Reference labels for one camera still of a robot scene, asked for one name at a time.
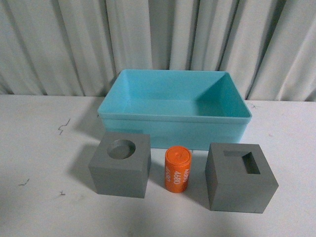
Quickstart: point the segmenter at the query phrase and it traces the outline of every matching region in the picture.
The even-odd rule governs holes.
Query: white tablecloth
[[[209,210],[207,151],[193,151],[181,194],[164,188],[164,149],[152,149],[144,199],[96,194],[87,165],[104,133],[102,100],[0,96],[0,236],[316,235],[316,103],[246,102],[241,143],[260,144],[279,183],[252,214]]]

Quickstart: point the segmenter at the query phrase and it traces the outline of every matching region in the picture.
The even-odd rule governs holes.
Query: white curtain
[[[228,71],[316,101],[315,0],[0,0],[0,93],[102,96],[123,69]]]

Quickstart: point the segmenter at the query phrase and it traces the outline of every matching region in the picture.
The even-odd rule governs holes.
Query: orange battery
[[[170,147],[164,160],[164,184],[168,191],[183,192],[189,181],[192,154],[181,146]]]

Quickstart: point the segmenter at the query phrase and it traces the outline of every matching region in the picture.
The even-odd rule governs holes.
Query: gray cube
[[[278,183],[259,145],[211,143],[205,176],[210,210],[263,213]]]
[[[150,166],[149,135],[106,132],[89,170],[98,194],[144,198]]]

